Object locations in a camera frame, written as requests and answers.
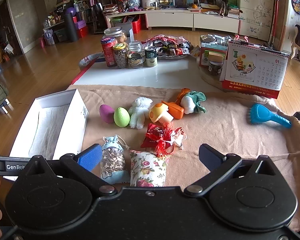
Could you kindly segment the blue herb sachet bag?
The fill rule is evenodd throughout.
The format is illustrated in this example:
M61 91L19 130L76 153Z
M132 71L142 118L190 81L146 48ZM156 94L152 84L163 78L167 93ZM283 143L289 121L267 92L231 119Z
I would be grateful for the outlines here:
M130 173L126 167L124 149L126 142L119 136L103 137L101 159L101 178L109 184L124 184L130 182Z

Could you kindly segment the yellow mushroom toy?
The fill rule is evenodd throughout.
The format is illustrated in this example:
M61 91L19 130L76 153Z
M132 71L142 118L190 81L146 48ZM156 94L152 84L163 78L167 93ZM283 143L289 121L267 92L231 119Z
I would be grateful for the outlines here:
M168 112L168 105L164 103L156 103L149 111L151 122L159 122L166 126L173 120L173 116Z

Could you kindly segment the white cardboard box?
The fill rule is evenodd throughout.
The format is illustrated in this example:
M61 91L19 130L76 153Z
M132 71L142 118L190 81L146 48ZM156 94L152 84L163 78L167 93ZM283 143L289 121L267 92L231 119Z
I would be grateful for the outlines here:
M10 156L42 155L58 160L82 150L88 109L77 89L36 98L12 146Z

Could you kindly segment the white towel in box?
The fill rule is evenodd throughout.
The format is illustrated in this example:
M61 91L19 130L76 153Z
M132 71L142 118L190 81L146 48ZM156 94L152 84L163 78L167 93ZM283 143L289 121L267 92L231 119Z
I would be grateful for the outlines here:
M46 107L39 111L37 128L29 150L29 157L42 155L47 160L53 159L68 108L69 105L64 105Z

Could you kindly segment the red tasseled charm bundle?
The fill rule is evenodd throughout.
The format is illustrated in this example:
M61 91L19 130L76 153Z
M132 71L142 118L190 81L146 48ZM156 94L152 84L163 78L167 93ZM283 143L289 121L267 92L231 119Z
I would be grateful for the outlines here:
M171 155L175 148L183 149L183 141L187 135L181 127L173 128L172 124L158 126L149 124L141 148L152 148L158 158Z

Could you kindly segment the purple egg toy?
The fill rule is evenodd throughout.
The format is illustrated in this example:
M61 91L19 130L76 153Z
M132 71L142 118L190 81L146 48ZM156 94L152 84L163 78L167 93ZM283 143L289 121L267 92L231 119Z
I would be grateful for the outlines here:
M115 110L109 105L102 104L99 107L101 119L108 124L114 123L114 112Z

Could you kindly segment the beige blanket cloth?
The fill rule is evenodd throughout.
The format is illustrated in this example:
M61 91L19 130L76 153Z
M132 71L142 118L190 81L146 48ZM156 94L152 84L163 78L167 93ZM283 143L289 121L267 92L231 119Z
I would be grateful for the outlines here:
M94 143L102 144L103 137L119 135L133 150L139 150L145 138L145 129L120 128L105 123L99 113L102 104L113 108L129 108L138 97L144 96L153 102L170 101L176 98L178 90L150 87L77 85L89 112L83 148ZM235 153L244 159L255 159L268 155L284 176L298 199L298 209L290 224L300 230L300 154L293 153L293 116L291 128L274 122L253 125L249 111L253 104L265 105L274 113L280 109L271 99L240 93L208 92L203 103L206 113L193 113L180 120L174 120L174 128L181 127L187 139L183 149L177 148L167 168L166 185L186 187L208 173L199 161L201 144L208 144L222 152Z

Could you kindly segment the blue plastic brush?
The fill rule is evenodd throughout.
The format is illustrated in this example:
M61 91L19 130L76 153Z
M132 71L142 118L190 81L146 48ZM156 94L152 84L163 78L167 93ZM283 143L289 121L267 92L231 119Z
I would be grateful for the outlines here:
M288 119L271 112L267 107L259 103L253 104L250 108L249 119L252 124L260 124L268 121L273 121L285 128L292 127L292 123Z

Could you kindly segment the green egg toy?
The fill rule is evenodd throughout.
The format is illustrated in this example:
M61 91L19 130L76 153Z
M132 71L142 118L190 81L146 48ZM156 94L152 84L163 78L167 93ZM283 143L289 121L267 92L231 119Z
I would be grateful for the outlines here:
M128 111L123 108L119 107L114 112L114 122L119 127L126 127L130 122L130 115Z

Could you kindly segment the white green radish plush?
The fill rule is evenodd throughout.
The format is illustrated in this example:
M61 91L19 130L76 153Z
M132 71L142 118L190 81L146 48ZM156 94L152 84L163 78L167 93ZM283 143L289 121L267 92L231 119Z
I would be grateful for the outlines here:
M206 113L206 108L201 105L204 101L206 101L206 96L203 92L190 91L183 96L180 105L185 114Z

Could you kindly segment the orange plastic clip toy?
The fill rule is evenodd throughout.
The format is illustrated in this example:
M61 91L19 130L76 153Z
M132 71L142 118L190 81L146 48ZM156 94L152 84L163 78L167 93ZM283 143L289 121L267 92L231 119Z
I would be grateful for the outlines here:
M190 91L189 88L183 88L181 92L177 95L175 102L161 101L163 104L168 106L168 113L175 119L180 120L184 116L184 108L181 107L180 103L182 98Z

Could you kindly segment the floral fabric pillow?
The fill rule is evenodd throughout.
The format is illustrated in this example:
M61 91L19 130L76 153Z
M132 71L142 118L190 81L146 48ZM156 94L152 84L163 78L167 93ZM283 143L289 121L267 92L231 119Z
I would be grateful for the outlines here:
M163 187L169 157L130 150L130 186Z

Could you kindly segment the white plush lamb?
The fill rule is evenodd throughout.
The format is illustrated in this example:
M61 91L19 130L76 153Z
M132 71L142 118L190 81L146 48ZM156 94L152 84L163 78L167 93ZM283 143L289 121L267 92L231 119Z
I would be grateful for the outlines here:
M132 106L128 110L130 115L130 128L142 129L145 124L145 120L149 118L149 108L153 100L146 97L138 97L132 103Z

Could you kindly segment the desk calendar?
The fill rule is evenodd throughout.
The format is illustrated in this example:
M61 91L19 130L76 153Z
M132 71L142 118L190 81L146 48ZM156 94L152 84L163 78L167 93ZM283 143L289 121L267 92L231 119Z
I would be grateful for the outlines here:
M223 67L222 87L240 93L277 99L289 55L247 42L230 41Z

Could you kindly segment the green product box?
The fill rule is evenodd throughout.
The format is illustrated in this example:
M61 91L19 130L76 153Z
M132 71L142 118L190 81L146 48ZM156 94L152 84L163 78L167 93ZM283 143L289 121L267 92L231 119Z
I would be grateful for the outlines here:
M202 42L199 66L207 69L210 75L217 76L221 74L227 50L227 46Z

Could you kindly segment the yellow lid nut jar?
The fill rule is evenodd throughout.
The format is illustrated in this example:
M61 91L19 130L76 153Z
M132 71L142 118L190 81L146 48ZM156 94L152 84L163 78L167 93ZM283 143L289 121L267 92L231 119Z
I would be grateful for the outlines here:
M125 42L117 43L113 46L114 59L118 68L122 69L128 66L127 52L128 49Z

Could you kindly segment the clear glass jar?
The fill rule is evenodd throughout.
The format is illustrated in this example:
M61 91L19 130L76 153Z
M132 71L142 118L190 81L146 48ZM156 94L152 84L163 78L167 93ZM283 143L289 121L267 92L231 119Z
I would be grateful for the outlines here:
M140 41L133 41L129 43L127 58L129 68L137 69L143 67L145 62L145 50Z

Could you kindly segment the red tin can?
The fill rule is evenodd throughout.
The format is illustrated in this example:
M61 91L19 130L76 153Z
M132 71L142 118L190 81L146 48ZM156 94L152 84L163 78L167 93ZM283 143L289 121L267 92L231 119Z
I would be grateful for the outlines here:
M115 67L116 61L114 58L113 46L117 44L117 39L112 36L103 37L101 39L101 46L104 53L104 58L106 59L106 64L108 67Z

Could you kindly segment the green starbucks can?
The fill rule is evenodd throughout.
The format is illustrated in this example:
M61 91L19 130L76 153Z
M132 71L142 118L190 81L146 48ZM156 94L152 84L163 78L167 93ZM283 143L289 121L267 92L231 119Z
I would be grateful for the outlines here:
M145 48L145 58L148 67L155 67L158 64L157 49L154 46Z

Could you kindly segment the black cylinder roller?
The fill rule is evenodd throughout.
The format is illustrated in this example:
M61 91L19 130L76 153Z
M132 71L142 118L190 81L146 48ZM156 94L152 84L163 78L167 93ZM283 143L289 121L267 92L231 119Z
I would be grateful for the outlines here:
M78 36L71 13L64 15L64 23L68 40L70 42L76 42L78 40Z

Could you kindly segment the tray of snack packets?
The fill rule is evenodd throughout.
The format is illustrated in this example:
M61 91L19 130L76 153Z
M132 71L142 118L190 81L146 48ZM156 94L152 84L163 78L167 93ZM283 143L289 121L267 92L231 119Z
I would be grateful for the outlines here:
M142 47L155 47L159 58L184 58L191 54L194 46L183 36L156 35L141 42Z

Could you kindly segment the large glass jar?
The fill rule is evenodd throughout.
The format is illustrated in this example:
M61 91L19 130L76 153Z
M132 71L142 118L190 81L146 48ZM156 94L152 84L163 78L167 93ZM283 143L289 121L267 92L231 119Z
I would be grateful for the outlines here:
M118 43L126 43L127 35L122 27L111 27L104 30L104 37L115 37Z

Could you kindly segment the white low cabinet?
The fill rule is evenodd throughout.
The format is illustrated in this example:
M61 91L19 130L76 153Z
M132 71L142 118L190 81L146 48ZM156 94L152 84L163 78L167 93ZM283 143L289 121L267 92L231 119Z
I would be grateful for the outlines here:
M181 9L142 10L107 14L106 24L111 27L111 19L121 16L144 15L148 30L153 27L178 27L224 31L236 34L239 31L240 20L220 15L203 14Z

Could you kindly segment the blue white porcelain vase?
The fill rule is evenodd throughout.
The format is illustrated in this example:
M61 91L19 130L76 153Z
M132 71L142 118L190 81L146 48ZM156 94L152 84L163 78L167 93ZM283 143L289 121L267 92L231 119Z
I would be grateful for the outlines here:
M128 4L129 9L139 8L139 6L141 4L141 0L127 0L127 4Z

